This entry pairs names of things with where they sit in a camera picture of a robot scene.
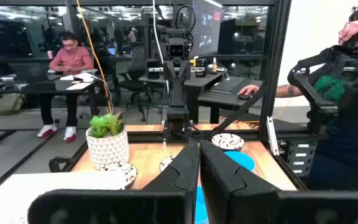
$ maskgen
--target pink shirt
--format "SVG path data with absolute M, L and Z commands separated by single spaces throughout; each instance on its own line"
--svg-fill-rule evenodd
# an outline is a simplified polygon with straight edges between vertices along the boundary
M 93 69 L 93 62 L 90 53 L 84 47 L 77 47 L 73 52 L 67 52 L 66 49 L 60 49 L 56 57 L 50 62 L 49 67 L 54 69 L 56 66 L 72 66 L 75 68 L 86 65 L 83 70 Z M 65 75 L 74 75 L 79 72 L 64 72 Z

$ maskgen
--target wooden table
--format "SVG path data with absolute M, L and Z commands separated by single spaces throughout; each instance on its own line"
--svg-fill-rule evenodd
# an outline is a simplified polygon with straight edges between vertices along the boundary
M 197 124 L 200 130 L 211 130 L 218 124 Z M 247 124 L 232 124 L 228 129 L 250 129 Z M 128 125 L 128 131 L 162 131 L 161 125 Z M 138 170 L 138 176 L 132 189 L 142 189 L 160 173 L 160 162 L 166 157 L 176 156 L 185 144 L 162 143 L 137 143 L 129 144 L 129 162 L 134 164 Z M 282 190 L 296 190 L 291 180 L 281 170 L 273 157 L 266 150 L 261 142 L 246 142 L 241 149 L 242 152 L 252 157 L 255 161 L 254 173 L 259 177 L 269 181 L 271 184 Z M 90 159 L 90 154 L 86 151 L 81 159 L 74 166 L 72 172 L 96 170 Z

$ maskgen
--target white geometric pot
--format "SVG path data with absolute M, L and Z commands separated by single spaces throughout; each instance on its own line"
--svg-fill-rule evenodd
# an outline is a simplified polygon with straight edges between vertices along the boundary
M 128 162 L 129 145 L 127 129 L 116 136 L 94 138 L 89 136 L 91 128 L 86 130 L 86 141 L 91 155 L 92 164 L 98 170 L 104 169 L 113 162 Z

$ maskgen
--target potted plant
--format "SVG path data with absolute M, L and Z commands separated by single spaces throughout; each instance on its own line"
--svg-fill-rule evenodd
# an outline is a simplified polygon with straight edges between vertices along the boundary
M 91 161 L 95 168 L 106 169 L 113 162 L 128 162 L 128 135 L 119 114 L 106 114 L 91 120 L 86 130 Z

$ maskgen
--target yellow cable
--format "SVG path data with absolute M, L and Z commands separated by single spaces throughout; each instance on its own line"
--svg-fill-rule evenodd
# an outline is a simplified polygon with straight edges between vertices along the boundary
M 92 39 L 91 39 L 91 35 L 90 35 L 90 32 L 88 30 L 88 26 L 86 25 L 86 21 L 85 21 L 85 18 L 84 18 L 84 15 L 82 14 L 82 10 L 81 10 L 81 5 L 80 5 L 80 0 L 77 0 L 77 6 L 78 6 L 78 10 L 81 14 L 81 18 L 82 18 L 82 21 L 84 23 L 84 26 L 85 26 L 85 31 L 86 31 L 86 35 L 88 36 L 88 39 L 89 39 L 89 44 L 91 45 L 91 49 L 92 49 L 92 54 L 94 56 L 94 58 L 96 59 L 96 62 L 98 63 L 98 67 L 99 67 L 99 70 L 100 70 L 100 73 L 102 74 L 102 78 L 103 78 L 103 86 L 104 86 L 104 94 L 106 94 L 106 98 L 108 99 L 108 106 L 109 106 L 109 113 L 110 115 L 112 115 L 112 105 L 111 105 L 111 102 L 110 102 L 110 97 L 109 97 L 109 94 L 108 94 L 108 85 L 107 85 L 107 82 L 106 82 L 106 79 L 104 78 L 104 73 L 103 73 L 103 69 L 102 69 L 102 66 L 100 66 L 100 62 L 99 62 L 99 59 L 98 59 L 98 56 L 96 56 L 96 53 L 94 51 L 94 48 L 93 48 L 93 44 L 92 44 Z
M 284 109 L 281 110 L 281 112 L 279 112 L 279 114 L 277 116 L 275 116 L 273 119 L 277 119 L 279 116 L 281 116 L 281 114 L 284 113 L 284 111 L 287 109 L 288 105 L 290 104 L 292 98 L 290 98 L 290 100 L 288 100 L 287 105 L 284 106 Z M 245 121 L 246 123 L 259 123 L 259 121 Z

